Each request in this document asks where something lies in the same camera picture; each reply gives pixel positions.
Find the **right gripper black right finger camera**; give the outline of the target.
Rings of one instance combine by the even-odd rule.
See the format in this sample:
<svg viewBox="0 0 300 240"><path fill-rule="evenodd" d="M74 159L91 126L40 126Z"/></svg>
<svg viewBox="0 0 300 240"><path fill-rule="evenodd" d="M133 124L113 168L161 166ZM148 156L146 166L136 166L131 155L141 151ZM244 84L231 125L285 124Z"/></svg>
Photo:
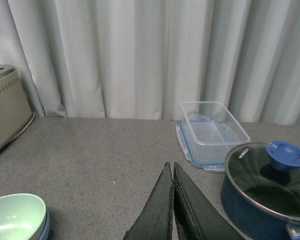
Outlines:
<svg viewBox="0 0 300 240"><path fill-rule="evenodd" d="M180 240L243 240L183 168L173 165L174 215Z"/></svg>

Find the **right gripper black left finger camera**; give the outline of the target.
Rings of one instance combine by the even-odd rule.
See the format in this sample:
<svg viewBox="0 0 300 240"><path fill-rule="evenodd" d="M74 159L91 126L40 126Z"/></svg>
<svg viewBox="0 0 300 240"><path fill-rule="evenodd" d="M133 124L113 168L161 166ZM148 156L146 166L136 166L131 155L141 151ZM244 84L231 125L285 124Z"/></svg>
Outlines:
<svg viewBox="0 0 300 240"><path fill-rule="evenodd" d="M174 183L171 165L166 162L125 240L171 240L174 215Z"/></svg>

